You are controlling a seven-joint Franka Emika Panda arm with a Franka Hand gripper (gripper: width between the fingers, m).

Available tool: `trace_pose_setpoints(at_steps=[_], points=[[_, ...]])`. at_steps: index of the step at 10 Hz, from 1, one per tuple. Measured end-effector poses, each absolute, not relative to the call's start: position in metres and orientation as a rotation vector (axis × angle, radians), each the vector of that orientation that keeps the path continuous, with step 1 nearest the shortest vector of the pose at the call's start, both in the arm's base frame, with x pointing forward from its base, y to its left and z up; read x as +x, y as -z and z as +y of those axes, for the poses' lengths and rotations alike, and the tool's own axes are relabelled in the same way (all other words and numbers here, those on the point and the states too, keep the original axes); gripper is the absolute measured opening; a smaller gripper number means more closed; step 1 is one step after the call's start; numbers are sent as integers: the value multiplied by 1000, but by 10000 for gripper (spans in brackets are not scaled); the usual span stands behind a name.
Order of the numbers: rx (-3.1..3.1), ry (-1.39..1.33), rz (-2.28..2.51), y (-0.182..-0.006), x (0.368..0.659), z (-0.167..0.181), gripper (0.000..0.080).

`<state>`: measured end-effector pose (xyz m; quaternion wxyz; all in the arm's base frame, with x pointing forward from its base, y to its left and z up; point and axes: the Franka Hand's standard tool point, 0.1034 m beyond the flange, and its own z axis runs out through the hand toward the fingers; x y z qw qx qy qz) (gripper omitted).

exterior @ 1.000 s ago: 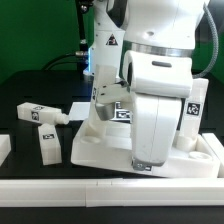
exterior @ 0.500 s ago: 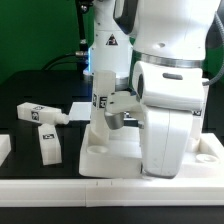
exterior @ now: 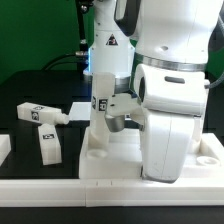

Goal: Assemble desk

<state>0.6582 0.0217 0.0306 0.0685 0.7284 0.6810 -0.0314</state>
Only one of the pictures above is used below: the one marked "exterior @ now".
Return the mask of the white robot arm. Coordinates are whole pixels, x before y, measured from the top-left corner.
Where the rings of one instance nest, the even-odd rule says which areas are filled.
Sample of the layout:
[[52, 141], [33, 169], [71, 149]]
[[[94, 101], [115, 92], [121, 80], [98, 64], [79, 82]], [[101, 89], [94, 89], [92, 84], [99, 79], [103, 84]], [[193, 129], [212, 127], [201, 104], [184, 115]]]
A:
[[204, 68], [224, 0], [124, 2], [115, 17], [137, 40], [131, 92], [97, 81], [83, 177], [140, 176], [173, 183], [201, 140], [210, 83]]

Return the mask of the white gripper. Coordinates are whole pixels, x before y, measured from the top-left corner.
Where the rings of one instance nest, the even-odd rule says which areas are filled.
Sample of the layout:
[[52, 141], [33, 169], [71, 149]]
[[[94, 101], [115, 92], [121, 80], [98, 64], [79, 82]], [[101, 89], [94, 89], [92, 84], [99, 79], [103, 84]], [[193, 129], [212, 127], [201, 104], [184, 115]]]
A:
[[109, 97], [105, 120], [111, 132], [124, 129], [126, 114], [139, 124], [142, 178], [175, 182], [183, 169], [195, 133], [201, 133], [202, 109], [186, 102], [132, 98], [129, 94]]

